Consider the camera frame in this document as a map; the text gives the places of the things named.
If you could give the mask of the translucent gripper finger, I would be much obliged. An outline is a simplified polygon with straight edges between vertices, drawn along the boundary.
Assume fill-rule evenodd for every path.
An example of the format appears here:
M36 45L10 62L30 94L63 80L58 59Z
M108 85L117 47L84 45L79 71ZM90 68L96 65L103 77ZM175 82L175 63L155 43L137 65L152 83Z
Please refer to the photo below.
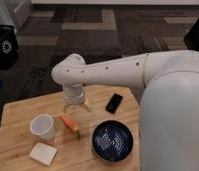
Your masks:
M63 106L63 112L68 113L68 111L71 109L72 105L64 104Z
M85 101L82 105L82 108L86 111L90 111L90 105L88 101Z

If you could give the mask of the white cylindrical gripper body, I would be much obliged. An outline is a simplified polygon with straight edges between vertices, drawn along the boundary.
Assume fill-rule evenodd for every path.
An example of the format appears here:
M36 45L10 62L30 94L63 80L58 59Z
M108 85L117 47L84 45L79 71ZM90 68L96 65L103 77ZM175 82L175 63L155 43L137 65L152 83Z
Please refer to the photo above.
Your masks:
M85 91L81 84L63 87L63 97L66 104L77 105L85 101Z

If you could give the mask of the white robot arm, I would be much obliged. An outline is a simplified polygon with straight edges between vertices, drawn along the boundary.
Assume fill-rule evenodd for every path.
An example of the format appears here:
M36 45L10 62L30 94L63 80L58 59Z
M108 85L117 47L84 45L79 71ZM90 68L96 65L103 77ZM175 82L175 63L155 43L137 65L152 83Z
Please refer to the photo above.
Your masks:
M151 52L87 64L76 53L51 76L67 103L85 98L86 84L139 89L141 171L199 171L199 52Z

